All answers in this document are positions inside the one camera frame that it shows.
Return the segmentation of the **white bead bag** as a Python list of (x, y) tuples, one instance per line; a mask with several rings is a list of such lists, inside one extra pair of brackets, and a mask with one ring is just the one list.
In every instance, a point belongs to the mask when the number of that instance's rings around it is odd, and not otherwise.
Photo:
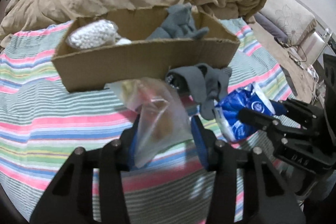
[(66, 43), (76, 50), (89, 50), (116, 42), (118, 26), (106, 19), (79, 27), (66, 38)]

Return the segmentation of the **white rolled socks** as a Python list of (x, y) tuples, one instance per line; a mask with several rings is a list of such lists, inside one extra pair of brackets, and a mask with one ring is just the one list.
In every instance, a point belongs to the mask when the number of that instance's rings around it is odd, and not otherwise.
[(127, 39), (127, 38), (120, 38), (116, 41), (115, 44), (117, 46), (121, 46), (121, 45), (128, 45), (128, 44), (131, 44), (131, 43), (132, 43), (132, 41)]

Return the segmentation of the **brown cardboard box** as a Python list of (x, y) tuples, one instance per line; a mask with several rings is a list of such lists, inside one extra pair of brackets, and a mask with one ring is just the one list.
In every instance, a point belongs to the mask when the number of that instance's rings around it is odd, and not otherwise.
[(58, 44), (52, 63), (68, 92), (101, 90), (107, 83), (142, 77), (164, 79), (170, 69), (198, 63), (227, 67), (239, 47), (239, 39), (216, 18), (198, 11), (191, 14), (197, 29), (209, 28), (203, 38), (148, 40), (167, 18), (165, 7), (112, 10), (100, 18), (116, 23), (118, 34), (131, 43), (90, 50), (73, 49), (66, 39), (98, 18), (77, 18)]

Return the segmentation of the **blue tissue pack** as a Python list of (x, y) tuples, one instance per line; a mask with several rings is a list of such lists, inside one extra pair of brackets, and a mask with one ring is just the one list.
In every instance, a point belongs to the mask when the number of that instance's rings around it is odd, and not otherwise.
[(269, 100), (256, 82), (230, 92), (214, 110), (224, 138), (231, 143), (253, 135), (259, 129), (255, 125), (256, 118), (286, 113), (287, 109), (280, 102)]

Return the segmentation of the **grey sock pair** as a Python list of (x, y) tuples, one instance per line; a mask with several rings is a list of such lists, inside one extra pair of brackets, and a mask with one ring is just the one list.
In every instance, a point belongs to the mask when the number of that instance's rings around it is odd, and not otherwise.
[(219, 102), (228, 95), (231, 75), (231, 67), (217, 69), (200, 63), (169, 70), (165, 81), (179, 94), (192, 96), (193, 101), (199, 105), (203, 119), (210, 121), (215, 118), (214, 102)]

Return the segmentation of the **white floral pillow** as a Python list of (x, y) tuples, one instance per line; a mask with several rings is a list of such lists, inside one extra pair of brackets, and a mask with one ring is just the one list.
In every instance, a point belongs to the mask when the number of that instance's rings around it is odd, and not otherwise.
[(260, 13), (288, 36), (290, 45), (301, 44), (317, 26), (313, 13), (296, 0), (266, 0)]

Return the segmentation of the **striped pastel blanket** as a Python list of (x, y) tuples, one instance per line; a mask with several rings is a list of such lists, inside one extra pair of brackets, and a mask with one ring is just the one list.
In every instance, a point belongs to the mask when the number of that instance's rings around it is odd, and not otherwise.
[[(100, 148), (135, 118), (111, 91), (66, 91), (51, 59), (69, 26), (17, 32), (1, 53), (1, 186), (24, 219), (76, 147)], [(188, 141), (122, 183), (132, 223), (203, 223), (214, 174)]]

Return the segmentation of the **grey pillow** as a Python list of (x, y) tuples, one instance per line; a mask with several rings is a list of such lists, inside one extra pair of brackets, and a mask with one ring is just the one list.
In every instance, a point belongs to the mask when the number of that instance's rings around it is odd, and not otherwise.
[(288, 36), (282, 30), (280, 30), (280, 28), (278, 28), (272, 21), (266, 18), (263, 14), (257, 12), (254, 15), (254, 17), (256, 22), (260, 24), (260, 26), (262, 26), (264, 30), (269, 32), (274, 37), (275, 40), (282, 43), (288, 42), (289, 40)]

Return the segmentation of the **clear plastic zip bag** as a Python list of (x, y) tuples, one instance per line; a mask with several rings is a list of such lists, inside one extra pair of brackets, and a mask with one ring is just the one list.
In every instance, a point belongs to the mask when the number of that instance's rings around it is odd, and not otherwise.
[(190, 118), (178, 93), (162, 80), (143, 77), (108, 83), (104, 88), (139, 115), (134, 151), (137, 168), (174, 145), (192, 139)]

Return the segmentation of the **grey socks in box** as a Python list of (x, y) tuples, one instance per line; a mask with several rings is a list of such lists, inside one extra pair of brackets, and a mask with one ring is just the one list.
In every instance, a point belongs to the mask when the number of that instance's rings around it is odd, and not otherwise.
[(146, 38), (154, 39), (201, 39), (209, 33), (208, 27), (198, 29), (192, 13), (192, 4), (176, 4), (168, 7), (167, 17), (155, 31)]

